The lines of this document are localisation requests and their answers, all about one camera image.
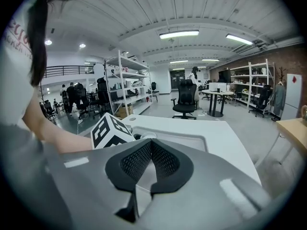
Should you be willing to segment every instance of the woman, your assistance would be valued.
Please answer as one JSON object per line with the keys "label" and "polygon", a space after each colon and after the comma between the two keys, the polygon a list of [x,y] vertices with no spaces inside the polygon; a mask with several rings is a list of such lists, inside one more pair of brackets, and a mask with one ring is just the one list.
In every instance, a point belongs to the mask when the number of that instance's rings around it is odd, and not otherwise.
{"label": "woman", "polygon": [[193,67],[192,72],[189,75],[189,79],[192,80],[194,84],[196,84],[196,91],[195,91],[195,96],[194,100],[196,102],[196,107],[195,110],[199,109],[199,104],[200,104],[200,94],[198,93],[198,82],[197,82],[197,72],[198,72],[198,67]]}
{"label": "woman", "polygon": [[0,123],[29,128],[61,153],[91,150],[89,138],[54,125],[44,117],[38,102],[35,89],[46,70],[46,23],[48,4],[52,1],[55,0],[25,0],[3,33],[0,83],[2,89],[11,87],[9,92],[1,92]]}

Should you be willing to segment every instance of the computer monitor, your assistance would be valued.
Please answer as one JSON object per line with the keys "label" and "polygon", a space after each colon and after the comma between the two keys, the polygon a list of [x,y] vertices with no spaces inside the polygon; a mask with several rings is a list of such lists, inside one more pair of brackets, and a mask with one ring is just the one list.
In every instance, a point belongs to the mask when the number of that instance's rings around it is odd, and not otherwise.
{"label": "computer monitor", "polygon": [[219,82],[231,83],[230,70],[219,71]]}

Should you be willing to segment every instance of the metal shelving unit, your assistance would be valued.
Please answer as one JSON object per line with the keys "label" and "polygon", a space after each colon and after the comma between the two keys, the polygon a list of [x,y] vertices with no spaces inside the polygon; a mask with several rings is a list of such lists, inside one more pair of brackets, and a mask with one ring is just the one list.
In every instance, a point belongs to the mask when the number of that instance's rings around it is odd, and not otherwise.
{"label": "metal shelving unit", "polygon": [[[148,107],[152,105],[152,102],[141,102],[141,103],[135,104],[137,101],[142,101],[143,99],[146,99],[146,97],[150,97],[150,100],[152,99],[151,98],[152,94],[146,93],[146,87],[148,89],[151,89],[150,86],[136,86],[136,87],[124,88],[125,79],[140,79],[142,83],[144,84],[144,78],[150,78],[150,69],[148,66],[122,56],[120,51],[118,51],[118,56],[109,59],[106,62],[106,64],[112,65],[115,67],[119,67],[119,73],[114,74],[113,72],[110,72],[112,75],[109,78],[119,79],[121,82],[121,86],[122,86],[122,88],[118,90],[110,90],[108,88],[108,93],[110,94],[112,92],[119,92],[119,91],[122,91],[123,93],[123,100],[113,102],[113,104],[118,104],[118,108],[115,111],[113,111],[114,108],[112,108],[113,115],[120,108],[121,104],[125,104],[127,116],[129,115],[128,104],[133,104],[133,114],[137,114],[137,115],[141,114],[143,111],[145,111]],[[138,73],[123,72],[122,71],[123,67],[128,67],[129,69],[136,70],[138,71]],[[140,74],[140,71],[142,70],[146,70],[147,74],[146,75]],[[126,98],[125,91],[134,90],[134,89],[139,89],[139,95],[132,96],[130,98]]]}
{"label": "metal shelving unit", "polygon": [[[266,73],[267,74],[259,74],[258,69],[260,68],[266,68]],[[259,64],[251,64],[250,62],[248,63],[248,66],[243,66],[243,67],[237,67],[237,68],[232,68],[231,70],[231,78],[232,79],[244,79],[245,82],[247,82],[247,78],[249,80],[248,83],[242,83],[242,82],[232,82],[231,84],[239,84],[239,85],[246,85],[249,86],[248,88],[248,93],[245,92],[243,93],[244,95],[248,95],[248,101],[244,101],[241,99],[236,99],[240,102],[243,102],[247,105],[247,109],[249,106],[253,106],[256,107],[255,104],[251,103],[250,99],[251,97],[254,97],[254,95],[252,95],[251,90],[252,87],[254,88],[263,88],[262,85],[257,85],[257,84],[252,84],[253,79],[256,78],[255,82],[259,82],[259,79],[265,79],[264,83],[265,84],[269,84],[269,81],[272,81],[272,89],[274,92],[274,88],[275,88],[275,65],[274,63],[269,63],[268,59],[265,60],[264,63],[259,63]],[[259,94],[258,94],[258,89],[256,89],[254,92],[256,92],[257,94],[255,94],[255,98],[259,98]],[[268,108],[267,110],[264,110],[263,113],[266,112],[270,112],[270,106],[271,106],[271,102],[272,102],[272,96],[270,97],[269,101],[268,101]]]}

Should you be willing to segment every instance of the black railing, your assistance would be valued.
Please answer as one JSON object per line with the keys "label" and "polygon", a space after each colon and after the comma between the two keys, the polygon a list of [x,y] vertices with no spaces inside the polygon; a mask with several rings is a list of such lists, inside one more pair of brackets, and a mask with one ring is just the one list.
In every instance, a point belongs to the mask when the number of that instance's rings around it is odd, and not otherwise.
{"label": "black railing", "polygon": [[88,66],[54,66],[47,67],[44,78],[70,74],[94,74],[94,67]]}

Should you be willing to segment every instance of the doorway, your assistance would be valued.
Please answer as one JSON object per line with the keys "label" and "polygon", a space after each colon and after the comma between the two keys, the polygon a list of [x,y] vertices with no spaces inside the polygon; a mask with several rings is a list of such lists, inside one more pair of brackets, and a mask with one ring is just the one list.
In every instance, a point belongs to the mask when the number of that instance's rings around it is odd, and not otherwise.
{"label": "doorway", "polygon": [[184,70],[170,71],[172,89],[178,89],[180,81],[185,79]]}

